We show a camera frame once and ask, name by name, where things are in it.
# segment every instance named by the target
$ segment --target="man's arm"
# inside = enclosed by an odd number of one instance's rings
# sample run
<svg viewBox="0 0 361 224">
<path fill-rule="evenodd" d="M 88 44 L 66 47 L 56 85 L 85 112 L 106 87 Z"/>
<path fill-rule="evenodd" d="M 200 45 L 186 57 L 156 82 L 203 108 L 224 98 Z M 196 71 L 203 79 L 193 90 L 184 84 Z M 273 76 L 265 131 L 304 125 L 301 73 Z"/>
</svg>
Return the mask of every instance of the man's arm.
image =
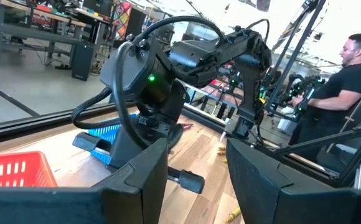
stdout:
<svg viewBox="0 0 361 224">
<path fill-rule="evenodd" d="M 358 100 L 361 99 L 361 94 L 342 90 L 337 97 L 327 98 L 327 99 L 311 99 L 309 100 L 309 105 L 316 108 L 332 111 L 346 111 L 351 106 L 353 106 Z"/>
</svg>

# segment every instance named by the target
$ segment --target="black t-shirt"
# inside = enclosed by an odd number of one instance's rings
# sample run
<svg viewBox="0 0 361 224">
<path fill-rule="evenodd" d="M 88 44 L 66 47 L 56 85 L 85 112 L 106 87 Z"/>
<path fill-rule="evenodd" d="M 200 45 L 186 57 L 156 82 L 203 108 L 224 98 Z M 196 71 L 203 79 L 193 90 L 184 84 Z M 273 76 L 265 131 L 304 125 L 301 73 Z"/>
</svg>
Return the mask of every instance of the black t-shirt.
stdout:
<svg viewBox="0 0 361 224">
<path fill-rule="evenodd" d="M 329 81 L 313 94 L 312 98 L 327 99 L 337 97 L 342 90 L 361 94 L 361 64 L 344 67 L 341 71 L 332 75 Z M 320 123 L 341 124 L 345 122 L 345 116 L 350 115 L 354 108 L 355 105 L 351 106 L 347 111 L 329 111 L 308 106 L 307 115 L 315 118 Z"/>
</svg>

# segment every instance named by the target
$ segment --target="green led light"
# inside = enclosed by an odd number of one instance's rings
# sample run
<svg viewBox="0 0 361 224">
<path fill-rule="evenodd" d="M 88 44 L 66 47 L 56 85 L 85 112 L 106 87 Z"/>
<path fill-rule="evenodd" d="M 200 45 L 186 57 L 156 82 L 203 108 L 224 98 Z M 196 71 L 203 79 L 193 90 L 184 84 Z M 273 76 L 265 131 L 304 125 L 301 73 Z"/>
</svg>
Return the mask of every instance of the green led light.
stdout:
<svg viewBox="0 0 361 224">
<path fill-rule="evenodd" d="M 149 81 L 150 81 L 150 82 L 153 82 L 155 79 L 156 79 L 156 77 L 155 77 L 154 75 L 150 75 L 150 76 L 149 76 Z"/>
</svg>

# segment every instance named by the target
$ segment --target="red basket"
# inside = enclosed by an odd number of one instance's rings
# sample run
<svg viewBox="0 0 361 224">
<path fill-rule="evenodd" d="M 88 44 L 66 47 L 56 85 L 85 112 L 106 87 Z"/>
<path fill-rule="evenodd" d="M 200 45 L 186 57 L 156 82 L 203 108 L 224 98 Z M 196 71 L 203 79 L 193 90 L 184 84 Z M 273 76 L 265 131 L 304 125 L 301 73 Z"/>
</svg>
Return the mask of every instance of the red basket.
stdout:
<svg viewBox="0 0 361 224">
<path fill-rule="evenodd" d="M 57 187 L 42 152 L 0 155 L 0 187 Z"/>
</svg>

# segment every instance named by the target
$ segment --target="blue plastic basket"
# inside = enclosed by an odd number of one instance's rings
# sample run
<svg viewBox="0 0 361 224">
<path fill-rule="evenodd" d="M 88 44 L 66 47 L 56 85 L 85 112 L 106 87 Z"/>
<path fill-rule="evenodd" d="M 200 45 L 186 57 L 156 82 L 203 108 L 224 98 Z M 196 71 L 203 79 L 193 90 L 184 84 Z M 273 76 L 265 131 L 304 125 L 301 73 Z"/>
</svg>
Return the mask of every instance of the blue plastic basket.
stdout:
<svg viewBox="0 0 361 224">
<path fill-rule="evenodd" d="M 136 114 L 131 114 L 130 116 L 131 118 L 135 118 Z M 121 124 L 115 124 L 104 128 L 91 129 L 88 130 L 88 133 L 93 136 L 101 137 L 102 139 L 109 141 L 110 143 L 113 143 L 116 139 L 117 130 L 119 130 L 120 127 Z M 111 157 L 107 156 L 106 154 L 92 150 L 91 155 L 95 156 L 98 160 L 102 161 L 106 165 L 110 163 Z"/>
</svg>

